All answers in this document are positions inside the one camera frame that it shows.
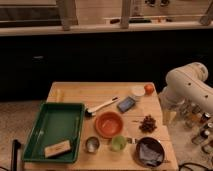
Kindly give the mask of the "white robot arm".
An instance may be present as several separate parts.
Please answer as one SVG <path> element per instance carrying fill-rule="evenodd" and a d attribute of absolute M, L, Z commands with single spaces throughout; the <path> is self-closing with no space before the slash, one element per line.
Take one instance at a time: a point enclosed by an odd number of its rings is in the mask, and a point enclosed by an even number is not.
<path fill-rule="evenodd" d="M 208 69 L 200 62 L 193 62 L 167 73 L 166 86 L 158 95 L 164 125 L 169 124 L 186 100 L 213 114 L 213 88 L 205 83 L 207 78 Z"/>

